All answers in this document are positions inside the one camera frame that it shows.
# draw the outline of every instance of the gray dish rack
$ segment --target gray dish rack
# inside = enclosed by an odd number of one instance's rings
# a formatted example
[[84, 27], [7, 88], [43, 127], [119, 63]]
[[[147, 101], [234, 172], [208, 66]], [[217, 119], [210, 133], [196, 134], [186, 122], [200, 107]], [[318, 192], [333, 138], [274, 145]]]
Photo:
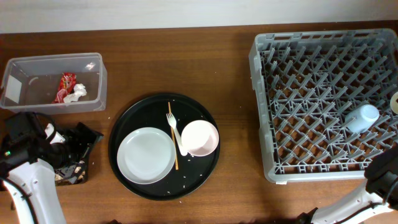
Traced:
[[[390, 29], [259, 34], [249, 62], [267, 180], [360, 179], [372, 158], [397, 145], [398, 39]], [[345, 115], [372, 104], [365, 133]]]

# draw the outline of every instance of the brown wooden surface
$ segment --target brown wooden surface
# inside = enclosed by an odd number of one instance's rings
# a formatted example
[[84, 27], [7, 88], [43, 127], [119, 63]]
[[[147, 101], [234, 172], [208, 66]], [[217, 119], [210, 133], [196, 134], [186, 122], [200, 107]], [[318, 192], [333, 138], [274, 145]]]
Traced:
[[[361, 180], [276, 185], [262, 171], [259, 118], [248, 53], [254, 37], [267, 32], [369, 29], [397, 22], [285, 24], [194, 29], [109, 30], [0, 35], [0, 71], [13, 57], [99, 52], [108, 71], [105, 111], [54, 116], [63, 126], [82, 121], [105, 138], [90, 157], [89, 181], [57, 187], [68, 223], [237, 223], [294, 218], [331, 204]], [[216, 119], [221, 154], [214, 173], [184, 198], [155, 202], [119, 183], [108, 161], [108, 137], [118, 116], [143, 96], [170, 91], [187, 95]], [[2, 110], [0, 120], [11, 113]], [[0, 223], [17, 223], [11, 197], [0, 192]], [[366, 223], [395, 223], [398, 212]]]

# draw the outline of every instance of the white fork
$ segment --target white fork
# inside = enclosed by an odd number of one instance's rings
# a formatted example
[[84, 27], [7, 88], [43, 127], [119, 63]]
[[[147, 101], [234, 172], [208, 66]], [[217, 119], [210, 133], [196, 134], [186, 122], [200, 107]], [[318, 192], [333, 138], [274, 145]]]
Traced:
[[181, 136], [177, 130], [177, 121], [175, 120], [174, 115], [172, 113], [167, 113], [166, 117], [167, 117], [167, 122], [169, 122], [170, 127], [172, 127], [174, 130], [175, 140], [177, 141], [178, 148], [180, 149], [181, 155], [186, 156], [188, 154], [188, 152], [182, 146]]

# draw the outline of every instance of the round black plate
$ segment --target round black plate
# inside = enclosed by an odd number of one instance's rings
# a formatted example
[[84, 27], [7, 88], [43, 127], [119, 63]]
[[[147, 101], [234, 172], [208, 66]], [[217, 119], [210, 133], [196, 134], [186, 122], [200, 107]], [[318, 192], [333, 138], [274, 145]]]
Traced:
[[173, 200], [183, 197], [199, 188], [215, 168], [220, 154], [220, 143], [214, 152], [204, 157], [181, 156], [177, 147], [179, 170], [175, 167], [162, 180], [153, 184], [135, 184], [127, 180], [116, 162], [118, 149], [123, 139], [136, 129], [153, 127], [163, 130], [171, 137], [166, 113], [171, 104], [173, 115], [177, 119], [177, 129], [182, 133], [184, 127], [195, 120], [217, 124], [209, 112], [195, 100], [178, 94], [158, 94], [150, 96], [132, 105], [116, 121], [109, 139], [109, 161], [116, 177], [130, 191], [151, 200]]

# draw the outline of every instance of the gray bin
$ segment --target gray bin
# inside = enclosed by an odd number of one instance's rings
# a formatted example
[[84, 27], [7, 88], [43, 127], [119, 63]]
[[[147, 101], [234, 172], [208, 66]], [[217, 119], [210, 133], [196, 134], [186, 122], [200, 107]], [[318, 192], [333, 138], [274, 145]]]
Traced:
[[[390, 29], [259, 34], [249, 54], [267, 180], [360, 179], [372, 158], [397, 145], [398, 39]], [[372, 104], [363, 134], [344, 117]]]
[[[71, 103], [51, 103], [62, 73], [76, 74], [87, 95]], [[107, 73], [98, 53], [13, 58], [8, 61], [1, 88], [0, 107], [13, 112], [46, 114], [101, 111], [106, 107]]]

